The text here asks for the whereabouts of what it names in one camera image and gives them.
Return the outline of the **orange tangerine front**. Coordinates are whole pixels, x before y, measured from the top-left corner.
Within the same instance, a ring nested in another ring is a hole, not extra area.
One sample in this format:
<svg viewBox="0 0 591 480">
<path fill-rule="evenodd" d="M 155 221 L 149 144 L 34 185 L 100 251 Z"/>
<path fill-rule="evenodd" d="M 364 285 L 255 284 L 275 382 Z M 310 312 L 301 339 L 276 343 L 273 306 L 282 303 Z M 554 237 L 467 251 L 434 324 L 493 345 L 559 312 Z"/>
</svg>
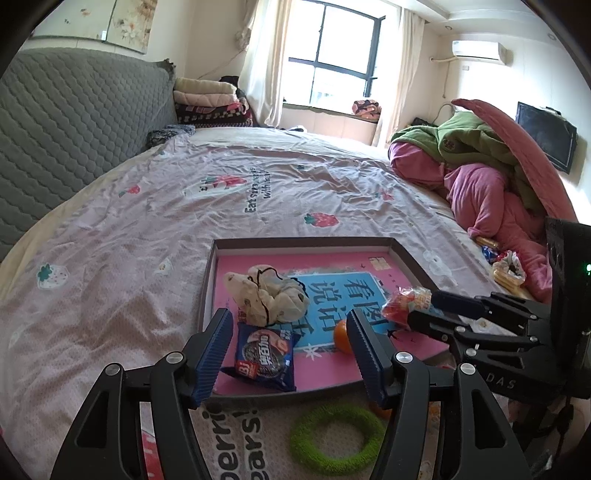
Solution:
<svg viewBox="0 0 591 480">
<path fill-rule="evenodd" d="M 349 343 L 348 331 L 346 330 L 346 320 L 341 320 L 335 325 L 334 332 L 332 332 L 332 339 L 334 339 L 335 347 L 339 351 L 349 355 L 353 354 L 351 343 Z"/>
</svg>

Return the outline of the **orange tangerine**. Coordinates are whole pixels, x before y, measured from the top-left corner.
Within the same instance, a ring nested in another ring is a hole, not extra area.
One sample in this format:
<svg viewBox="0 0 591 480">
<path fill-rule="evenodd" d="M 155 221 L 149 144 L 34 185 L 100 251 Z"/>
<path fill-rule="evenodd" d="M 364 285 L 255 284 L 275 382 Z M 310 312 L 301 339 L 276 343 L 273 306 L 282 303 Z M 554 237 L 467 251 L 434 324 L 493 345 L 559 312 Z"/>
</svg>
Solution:
<svg viewBox="0 0 591 480">
<path fill-rule="evenodd" d="M 370 401 L 369 407 L 372 410 L 372 412 L 375 415 L 377 415 L 379 418 L 384 419 L 384 420 L 389 420 L 391 418 L 391 415 L 392 415 L 391 409 L 383 409 L 375 401 Z"/>
<path fill-rule="evenodd" d="M 334 332 L 332 332 L 332 339 L 334 339 L 335 347 L 339 351 L 349 355 L 353 354 L 351 343 L 349 343 L 348 331 L 346 330 L 346 320 L 341 320 L 335 325 Z"/>
</svg>

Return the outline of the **red white egg toy packet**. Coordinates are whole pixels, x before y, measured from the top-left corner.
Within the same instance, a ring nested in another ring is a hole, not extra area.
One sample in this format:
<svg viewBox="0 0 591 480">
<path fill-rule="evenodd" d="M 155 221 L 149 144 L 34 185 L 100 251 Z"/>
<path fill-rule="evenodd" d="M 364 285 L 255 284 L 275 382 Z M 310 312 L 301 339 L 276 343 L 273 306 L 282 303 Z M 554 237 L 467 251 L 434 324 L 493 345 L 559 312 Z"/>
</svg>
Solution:
<svg viewBox="0 0 591 480">
<path fill-rule="evenodd" d="M 432 292 L 424 287 L 399 287 L 383 305 L 382 316 L 399 328 L 409 330 L 408 317 L 414 310 L 431 307 Z"/>
</svg>

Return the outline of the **blue Oreo cookie packet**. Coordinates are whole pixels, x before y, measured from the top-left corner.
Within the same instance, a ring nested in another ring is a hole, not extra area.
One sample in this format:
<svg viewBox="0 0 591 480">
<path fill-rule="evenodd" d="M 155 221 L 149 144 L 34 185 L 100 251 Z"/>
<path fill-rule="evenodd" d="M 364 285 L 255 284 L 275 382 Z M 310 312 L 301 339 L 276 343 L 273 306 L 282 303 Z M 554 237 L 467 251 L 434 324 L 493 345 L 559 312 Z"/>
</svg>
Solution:
<svg viewBox="0 0 591 480">
<path fill-rule="evenodd" d="M 294 348 L 300 339 L 291 330 L 240 323 L 235 363 L 222 367 L 221 372 L 252 385 L 294 392 Z"/>
</svg>

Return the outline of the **cream fabric scrunchie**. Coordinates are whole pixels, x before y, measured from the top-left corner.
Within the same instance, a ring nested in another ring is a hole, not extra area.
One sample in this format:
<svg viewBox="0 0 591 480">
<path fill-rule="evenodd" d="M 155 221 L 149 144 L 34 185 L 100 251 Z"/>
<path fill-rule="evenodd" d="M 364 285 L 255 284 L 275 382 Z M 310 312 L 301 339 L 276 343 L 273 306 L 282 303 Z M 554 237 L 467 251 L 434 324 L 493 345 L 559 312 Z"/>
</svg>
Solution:
<svg viewBox="0 0 591 480">
<path fill-rule="evenodd" d="M 310 306 L 304 283 L 270 265 L 225 273 L 223 286 L 238 307 L 239 321 L 256 327 L 297 322 Z"/>
</svg>

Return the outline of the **orange tangerine near box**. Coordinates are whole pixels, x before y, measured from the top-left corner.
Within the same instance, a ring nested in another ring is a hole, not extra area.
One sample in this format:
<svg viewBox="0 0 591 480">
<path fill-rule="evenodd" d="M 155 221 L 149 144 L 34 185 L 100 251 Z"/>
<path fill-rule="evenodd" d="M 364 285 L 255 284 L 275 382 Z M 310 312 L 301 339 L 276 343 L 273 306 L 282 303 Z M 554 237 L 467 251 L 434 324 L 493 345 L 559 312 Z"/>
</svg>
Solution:
<svg viewBox="0 0 591 480">
<path fill-rule="evenodd" d="M 375 415 L 377 415 L 379 418 L 384 419 L 384 420 L 389 420 L 391 418 L 391 415 L 392 415 L 391 409 L 383 409 L 375 401 L 370 401 L 369 407 L 372 410 L 372 412 Z"/>
</svg>

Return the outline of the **pink strawberry bear bedsheet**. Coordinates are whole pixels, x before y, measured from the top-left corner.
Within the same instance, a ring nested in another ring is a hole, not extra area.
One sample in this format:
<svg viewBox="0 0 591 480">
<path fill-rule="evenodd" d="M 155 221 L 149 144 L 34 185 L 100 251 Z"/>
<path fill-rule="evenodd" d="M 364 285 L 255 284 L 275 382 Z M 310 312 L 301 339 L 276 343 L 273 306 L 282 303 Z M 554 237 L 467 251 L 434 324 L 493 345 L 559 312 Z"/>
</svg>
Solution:
<svg viewBox="0 0 591 480">
<path fill-rule="evenodd" d="M 1 427 L 34 479 L 50 475 L 100 370 L 182 346 L 216 239 L 383 236 L 440 288 L 495 290 L 437 202 L 380 151 L 321 135 L 211 129 L 127 160 L 47 215 L 1 284 Z"/>
</svg>

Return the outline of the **green crumpled blanket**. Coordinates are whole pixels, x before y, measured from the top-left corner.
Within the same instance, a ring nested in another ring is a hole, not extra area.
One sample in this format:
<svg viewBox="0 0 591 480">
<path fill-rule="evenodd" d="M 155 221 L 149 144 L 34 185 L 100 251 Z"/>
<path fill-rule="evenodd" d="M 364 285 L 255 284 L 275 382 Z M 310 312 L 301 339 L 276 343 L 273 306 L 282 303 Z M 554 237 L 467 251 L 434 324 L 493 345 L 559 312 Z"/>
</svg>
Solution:
<svg viewBox="0 0 591 480">
<path fill-rule="evenodd" d="M 545 212 L 517 157 L 482 119 L 471 111 L 459 111 L 439 126 L 414 125 L 394 133 L 391 145 L 411 144 L 449 169 L 482 163 L 505 174 L 510 190 L 526 209 Z"/>
</svg>

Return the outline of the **white air conditioner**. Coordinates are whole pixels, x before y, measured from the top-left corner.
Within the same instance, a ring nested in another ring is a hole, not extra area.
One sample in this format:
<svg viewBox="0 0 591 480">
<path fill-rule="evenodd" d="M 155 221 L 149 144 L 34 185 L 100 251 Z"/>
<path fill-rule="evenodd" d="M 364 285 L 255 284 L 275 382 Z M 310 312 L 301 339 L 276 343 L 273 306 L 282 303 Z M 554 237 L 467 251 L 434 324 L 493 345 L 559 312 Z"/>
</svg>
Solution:
<svg viewBox="0 0 591 480">
<path fill-rule="evenodd" d="M 507 50 L 499 42 L 482 40 L 454 40 L 452 54 L 457 58 L 507 63 Z"/>
</svg>

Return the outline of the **right cream curtain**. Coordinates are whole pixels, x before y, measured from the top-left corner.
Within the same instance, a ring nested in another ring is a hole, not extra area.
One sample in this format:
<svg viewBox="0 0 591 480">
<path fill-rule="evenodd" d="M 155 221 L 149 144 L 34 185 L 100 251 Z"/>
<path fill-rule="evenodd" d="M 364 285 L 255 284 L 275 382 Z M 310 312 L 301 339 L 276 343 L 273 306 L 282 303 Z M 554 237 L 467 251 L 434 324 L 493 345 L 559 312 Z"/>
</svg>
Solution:
<svg viewBox="0 0 591 480">
<path fill-rule="evenodd" d="M 376 93 L 382 111 L 372 141 L 374 147 L 386 147 L 402 125 L 402 113 L 420 63 L 425 25 L 418 14 L 398 6 L 384 19 Z"/>
</svg>

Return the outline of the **cream curtain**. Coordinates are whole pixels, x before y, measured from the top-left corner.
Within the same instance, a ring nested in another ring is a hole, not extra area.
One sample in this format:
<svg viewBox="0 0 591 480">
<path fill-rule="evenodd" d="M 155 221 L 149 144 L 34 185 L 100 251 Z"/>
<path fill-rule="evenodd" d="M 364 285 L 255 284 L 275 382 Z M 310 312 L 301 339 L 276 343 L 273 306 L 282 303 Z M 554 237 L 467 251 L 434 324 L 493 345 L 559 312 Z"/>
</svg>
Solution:
<svg viewBox="0 0 591 480">
<path fill-rule="evenodd" d="M 384 19 L 376 93 L 382 111 L 372 141 L 374 147 L 386 147 L 402 125 L 402 113 L 420 63 L 425 25 L 418 14 L 398 6 Z"/>
<path fill-rule="evenodd" d="M 245 22 L 236 42 L 245 51 L 238 88 L 245 93 L 256 123 L 280 125 L 281 78 L 287 60 L 290 1 L 247 1 Z"/>
</svg>

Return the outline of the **dark patterned cloth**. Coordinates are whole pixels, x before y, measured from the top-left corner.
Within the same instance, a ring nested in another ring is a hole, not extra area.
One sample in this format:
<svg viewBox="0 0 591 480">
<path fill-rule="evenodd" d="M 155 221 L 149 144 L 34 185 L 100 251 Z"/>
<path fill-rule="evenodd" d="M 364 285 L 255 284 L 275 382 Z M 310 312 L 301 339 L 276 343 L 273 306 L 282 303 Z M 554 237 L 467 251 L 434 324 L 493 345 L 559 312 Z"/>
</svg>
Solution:
<svg viewBox="0 0 591 480">
<path fill-rule="evenodd" d="M 172 124 L 166 125 L 163 128 L 155 129 L 147 133 L 145 148 L 150 149 L 154 146 L 162 145 L 169 139 L 178 136 L 195 133 L 196 128 L 193 125 Z"/>
</svg>

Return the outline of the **left cream curtain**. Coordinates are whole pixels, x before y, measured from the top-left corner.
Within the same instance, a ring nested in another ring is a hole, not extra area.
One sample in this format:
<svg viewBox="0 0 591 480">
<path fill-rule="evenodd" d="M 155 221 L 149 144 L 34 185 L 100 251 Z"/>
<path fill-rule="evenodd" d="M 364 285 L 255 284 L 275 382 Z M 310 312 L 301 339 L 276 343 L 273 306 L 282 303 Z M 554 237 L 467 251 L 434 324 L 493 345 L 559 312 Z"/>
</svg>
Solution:
<svg viewBox="0 0 591 480">
<path fill-rule="evenodd" d="M 245 51 L 238 88 L 245 93 L 256 123 L 280 125 L 281 78 L 287 60 L 290 1 L 247 1 L 245 22 L 236 42 Z"/>
</svg>

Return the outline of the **wall mounted black television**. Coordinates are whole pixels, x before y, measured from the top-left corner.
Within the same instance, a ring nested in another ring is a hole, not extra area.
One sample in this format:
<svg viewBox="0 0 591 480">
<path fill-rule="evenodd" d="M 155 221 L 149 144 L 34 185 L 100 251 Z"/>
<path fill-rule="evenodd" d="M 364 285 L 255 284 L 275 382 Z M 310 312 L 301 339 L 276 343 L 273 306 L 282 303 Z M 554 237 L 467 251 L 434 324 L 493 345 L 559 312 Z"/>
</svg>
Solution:
<svg viewBox="0 0 591 480">
<path fill-rule="evenodd" d="M 517 104 L 515 121 L 534 139 L 555 168 L 569 173 L 578 141 L 575 126 L 554 110 Z"/>
</svg>

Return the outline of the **floral wall painting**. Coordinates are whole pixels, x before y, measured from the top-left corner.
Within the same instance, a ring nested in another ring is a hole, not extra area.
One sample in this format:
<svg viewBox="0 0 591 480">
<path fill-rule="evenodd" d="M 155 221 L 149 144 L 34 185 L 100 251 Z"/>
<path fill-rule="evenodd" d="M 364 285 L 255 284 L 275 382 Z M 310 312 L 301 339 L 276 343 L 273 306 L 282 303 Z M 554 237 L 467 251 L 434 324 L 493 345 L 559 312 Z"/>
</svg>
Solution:
<svg viewBox="0 0 591 480">
<path fill-rule="evenodd" d="M 31 36 L 95 40 L 145 54 L 156 6 L 156 0 L 66 0 Z"/>
</svg>

